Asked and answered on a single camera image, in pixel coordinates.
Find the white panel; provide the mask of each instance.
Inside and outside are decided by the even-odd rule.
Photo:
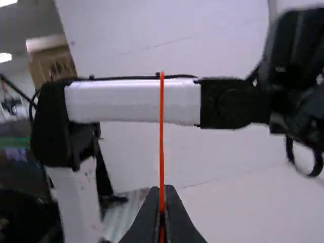
[[[323,181],[305,179],[288,166],[178,192],[207,242],[323,241]]]
[[[192,78],[165,80],[164,122],[200,124],[200,93]],[[160,80],[73,82],[65,88],[65,103],[69,119],[78,123],[158,123]]]
[[[213,35],[218,38],[227,31],[244,30],[254,22],[267,24],[268,18],[267,2],[260,0],[56,2],[66,36],[71,43],[77,71],[81,75],[101,75],[103,71],[108,74],[112,70],[112,60],[120,55],[197,36]],[[251,32],[238,35],[236,41],[240,42],[241,38],[249,34]],[[263,42],[264,36],[261,35],[258,39],[260,38]],[[217,45],[215,40],[212,46],[205,48],[213,50]],[[94,65],[88,65],[84,59]],[[96,65],[104,65],[100,73],[95,72]],[[146,68],[141,71],[152,73],[159,70]]]

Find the orange wire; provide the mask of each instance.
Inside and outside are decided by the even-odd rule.
[[[160,213],[161,217],[165,214],[165,201],[164,201],[164,72],[160,73]],[[164,225],[160,227],[160,243],[165,242],[165,229]]]

